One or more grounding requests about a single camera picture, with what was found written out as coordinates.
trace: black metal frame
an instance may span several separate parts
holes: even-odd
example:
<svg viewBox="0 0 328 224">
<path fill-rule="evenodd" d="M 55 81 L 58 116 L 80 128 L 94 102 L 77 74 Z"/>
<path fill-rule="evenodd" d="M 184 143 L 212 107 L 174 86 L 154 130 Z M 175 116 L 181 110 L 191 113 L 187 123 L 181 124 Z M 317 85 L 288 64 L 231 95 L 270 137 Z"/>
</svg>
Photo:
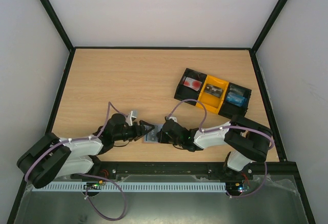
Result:
<svg viewBox="0 0 328 224">
<path fill-rule="evenodd" d="M 268 172 L 270 174 L 276 174 L 276 175 L 293 175 L 298 191 L 301 195 L 301 199 L 303 202 L 303 206 L 305 209 L 305 213 L 307 216 L 307 219 L 309 223 L 315 223 L 310 204 L 308 202 L 308 198 L 306 196 L 304 186 L 302 183 L 302 180 L 299 175 L 299 171 L 297 169 L 295 162 L 288 162 L 286 153 L 283 148 L 283 144 L 281 141 L 281 137 L 279 134 L 279 130 L 276 124 L 276 120 L 274 117 L 274 113 L 272 111 L 270 99 L 263 81 L 263 77 L 261 74 L 261 70 L 259 68 L 259 63 L 256 58 L 256 52 L 258 51 L 259 47 L 263 43 L 266 35 L 268 34 L 269 30 L 273 26 L 275 20 L 277 19 L 279 13 L 281 12 L 282 8 L 285 6 L 286 2 L 288 0 L 278 0 L 274 10 L 272 11 L 270 17 L 268 18 L 266 24 L 264 25 L 259 37 L 255 41 L 252 48 L 227 48 L 227 47 L 74 47 L 68 38 L 68 35 L 66 34 L 61 22 L 59 21 L 59 18 L 57 17 L 52 5 L 50 4 L 49 0 L 40 0 L 42 5 L 44 6 L 47 14 L 49 15 L 50 19 L 52 20 L 55 28 L 57 29 L 58 33 L 60 34 L 63 42 L 65 43 L 67 49 L 69 50 L 70 54 L 67 60 L 67 64 L 64 70 L 63 77 L 60 82 L 59 90 L 54 102 L 54 106 L 49 118 L 49 122 L 46 128 L 46 133 L 51 132 L 55 118 L 58 112 L 60 100 L 62 98 L 65 84 L 69 75 L 70 67 L 72 65 L 72 61 L 74 58 L 75 50 L 76 49 L 161 49 L 161 50 L 247 50 L 250 53 L 250 57 L 252 60 L 252 64 L 254 67 L 255 75 L 258 81 L 259 89 L 261 92 L 261 96 L 263 99 L 264 107 L 266 114 L 268 116 L 270 127 L 273 131 L 273 137 L 275 139 L 276 143 L 276 149 L 279 156 L 280 162 L 268 162 Z M 158 171 L 166 172 L 168 173 L 182 173 L 186 174 L 187 171 L 191 171 L 192 174 L 201 174 L 201 175 L 207 175 L 209 178 L 218 177 L 215 176 L 215 169 L 216 168 L 222 168 L 223 163 L 222 162 L 102 162 L 102 165 L 105 165 L 108 168 L 113 168 L 116 170 L 116 173 L 123 173 L 128 168 L 129 171 L 132 171 L 134 174 L 159 174 Z M 250 165 L 250 169 L 252 169 L 253 174 L 263 174 L 264 168 L 263 164 L 254 163 Z M 14 205 L 12 208 L 12 211 L 10 213 L 9 219 L 7 223 L 14 223 L 14 220 L 16 218 L 18 207 L 20 205 L 24 190 L 26 187 L 26 183 L 24 179 L 22 180 L 22 183 L 19 187 L 16 199 L 14 201 Z"/>
</svg>

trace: white wall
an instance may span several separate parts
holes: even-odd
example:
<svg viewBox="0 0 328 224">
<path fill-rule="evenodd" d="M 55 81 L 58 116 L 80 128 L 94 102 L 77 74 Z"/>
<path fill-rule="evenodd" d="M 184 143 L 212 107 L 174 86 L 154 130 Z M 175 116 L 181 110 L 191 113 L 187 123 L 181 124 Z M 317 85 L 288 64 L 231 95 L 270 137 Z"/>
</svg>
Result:
<svg viewBox="0 0 328 224">
<path fill-rule="evenodd" d="M 328 203 L 328 0 L 289 0 L 258 52 L 282 141 L 317 223 Z"/>
<path fill-rule="evenodd" d="M 23 174 L 18 158 L 44 135 L 68 57 L 39 0 L 0 0 L 0 223 Z"/>
<path fill-rule="evenodd" d="M 278 0 L 50 0 L 75 46 L 251 47 Z"/>
</svg>

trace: blue object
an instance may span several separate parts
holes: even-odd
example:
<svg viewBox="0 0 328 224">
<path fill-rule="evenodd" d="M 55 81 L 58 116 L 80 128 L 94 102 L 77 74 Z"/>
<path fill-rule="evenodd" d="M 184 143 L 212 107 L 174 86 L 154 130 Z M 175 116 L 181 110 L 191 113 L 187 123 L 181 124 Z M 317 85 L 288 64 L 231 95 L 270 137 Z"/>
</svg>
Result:
<svg viewBox="0 0 328 224">
<path fill-rule="evenodd" d="M 241 107 L 243 106 L 243 104 L 245 103 L 246 101 L 246 98 L 239 95 L 239 94 L 236 94 L 236 93 L 233 93 L 233 92 L 229 92 L 227 94 L 227 98 L 226 100 L 231 103 L 231 104 L 234 104 L 238 107 Z"/>
</svg>

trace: wooden tabletop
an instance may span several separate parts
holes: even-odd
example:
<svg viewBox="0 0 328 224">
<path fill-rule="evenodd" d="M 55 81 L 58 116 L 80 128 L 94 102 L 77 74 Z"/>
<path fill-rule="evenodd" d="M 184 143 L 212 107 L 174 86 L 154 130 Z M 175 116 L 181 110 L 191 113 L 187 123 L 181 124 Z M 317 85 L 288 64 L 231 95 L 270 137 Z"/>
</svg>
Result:
<svg viewBox="0 0 328 224">
<path fill-rule="evenodd" d="M 53 132 L 60 137 L 94 133 L 104 124 L 108 101 L 125 114 L 137 110 L 137 120 L 162 124 L 179 102 L 173 97 L 186 68 L 252 89 L 246 117 L 269 126 L 248 51 L 77 49 Z M 196 128 L 204 110 L 182 104 L 174 116 L 182 126 Z M 219 126 L 226 121 L 227 118 L 209 112 L 203 127 Z M 224 161 L 233 150 L 226 145 L 193 153 L 143 141 L 114 147 L 99 158 L 103 161 Z M 268 152 L 267 161 L 278 161 L 275 148 Z"/>
</svg>

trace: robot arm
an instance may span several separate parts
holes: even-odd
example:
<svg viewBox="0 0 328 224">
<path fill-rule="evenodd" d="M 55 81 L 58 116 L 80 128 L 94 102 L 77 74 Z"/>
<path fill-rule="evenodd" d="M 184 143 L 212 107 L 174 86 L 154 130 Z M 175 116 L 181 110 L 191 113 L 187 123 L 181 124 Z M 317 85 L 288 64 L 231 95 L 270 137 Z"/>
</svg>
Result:
<svg viewBox="0 0 328 224">
<path fill-rule="evenodd" d="M 158 141 L 164 144 L 173 144 L 195 152 L 211 146 L 230 145 L 236 151 L 229 153 L 226 163 L 229 169 L 241 171 L 251 161 L 264 162 L 267 158 L 270 141 L 255 132 L 242 135 L 245 130 L 226 128 L 240 126 L 257 130 L 267 136 L 272 136 L 272 131 L 243 116 L 235 115 L 232 120 L 217 127 L 202 129 L 186 129 L 172 119 L 167 119 L 160 132 L 157 133 Z"/>
<path fill-rule="evenodd" d="M 49 148 L 68 140 L 43 158 L 33 168 L 28 180 L 36 188 L 42 188 L 60 176 L 88 173 L 95 166 L 95 156 L 112 149 L 115 141 L 136 141 L 154 129 L 154 125 L 143 120 L 138 124 L 133 121 L 135 118 L 134 112 L 130 112 L 128 117 L 119 113 L 113 114 L 99 138 L 94 135 L 97 135 L 102 127 L 93 135 L 81 139 L 58 138 L 53 133 L 48 133 L 20 157 L 17 166 L 26 174 Z"/>
</svg>

